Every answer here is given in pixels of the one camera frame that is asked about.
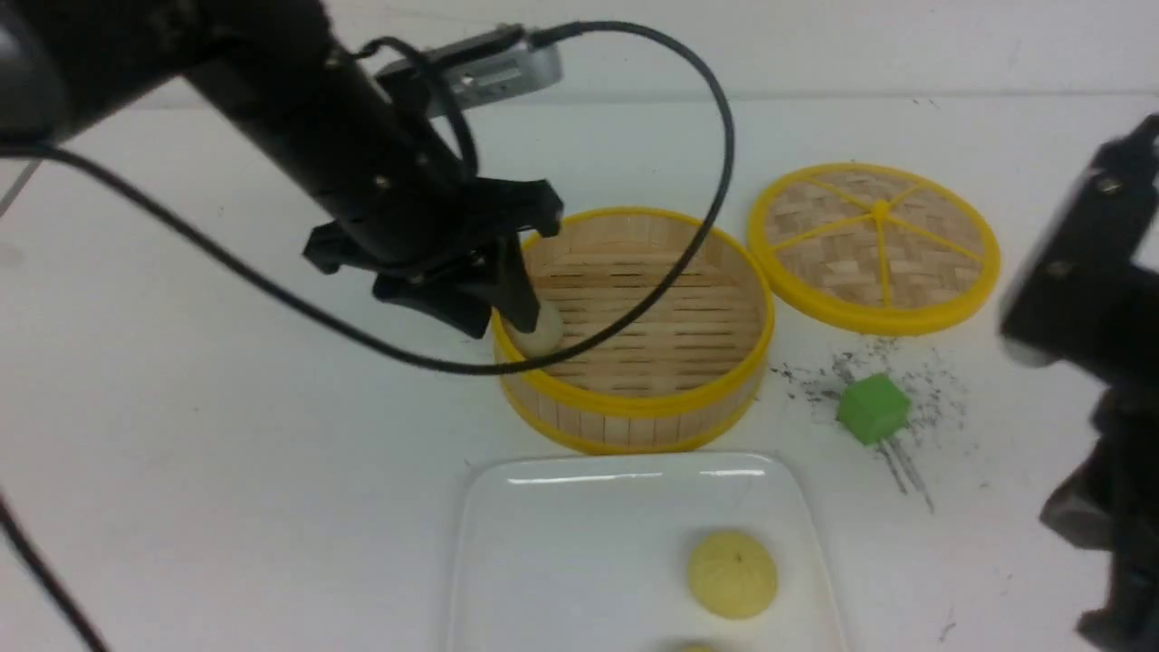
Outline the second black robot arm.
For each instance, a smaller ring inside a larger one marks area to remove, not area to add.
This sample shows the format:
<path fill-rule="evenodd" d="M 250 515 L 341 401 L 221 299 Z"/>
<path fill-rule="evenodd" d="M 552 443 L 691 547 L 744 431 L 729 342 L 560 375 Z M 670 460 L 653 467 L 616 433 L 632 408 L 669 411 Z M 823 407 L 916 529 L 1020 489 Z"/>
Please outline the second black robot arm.
<path fill-rule="evenodd" d="M 1158 276 L 1135 262 L 1156 220 L 1150 113 L 1089 159 L 1003 298 L 999 334 L 1025 366 L 1067 362 L 1105 384 L 1089 456 L 1040 523 L 1110 556 L 1106 601 L 1076 631 L 1100 651 L 1158 647 Z"/>

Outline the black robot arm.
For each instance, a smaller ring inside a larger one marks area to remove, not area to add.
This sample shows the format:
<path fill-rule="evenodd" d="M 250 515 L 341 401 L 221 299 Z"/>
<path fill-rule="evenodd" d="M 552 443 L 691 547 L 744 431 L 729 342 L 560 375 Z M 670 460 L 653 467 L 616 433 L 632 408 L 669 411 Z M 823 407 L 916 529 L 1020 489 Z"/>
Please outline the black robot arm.
<path fill-rule="evenodd" d="M 468 337 L 493 312 L 532 331 L 519 235 L 557 235 L 561 199 L 544 180 L 481 177 L 431 119 L 476 107 L 455 76 L 480 82 L 490 63 L 516 73 L 481 83 L 484 102 L 554 83 L 546 57 L 498 25 L 427 51 L 427 69 L 369 75 L 320 1 L 5 1 L 3 145 L 63 142 L 183 78 L 325 211 L 302 248 L 320 273 L 373 273 L 377 301 Z"/>

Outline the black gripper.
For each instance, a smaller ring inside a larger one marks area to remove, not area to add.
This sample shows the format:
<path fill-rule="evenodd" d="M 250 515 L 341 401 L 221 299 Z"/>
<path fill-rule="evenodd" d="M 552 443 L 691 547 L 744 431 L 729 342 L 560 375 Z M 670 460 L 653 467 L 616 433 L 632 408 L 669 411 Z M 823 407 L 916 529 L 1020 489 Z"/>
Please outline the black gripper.
<path fill-rule="evenodd" d="M 540 302 L 518 236 L 560 233 L 563 203 L 547 181 L 478 178 L 435 190 L 385 177 L 306 177 L 302 191 L 330 217 L 302 248 L 320 273 L 377 273 L 377 301 L 476 340 L 493 309 L 517 331 L 537 329 Z"/>

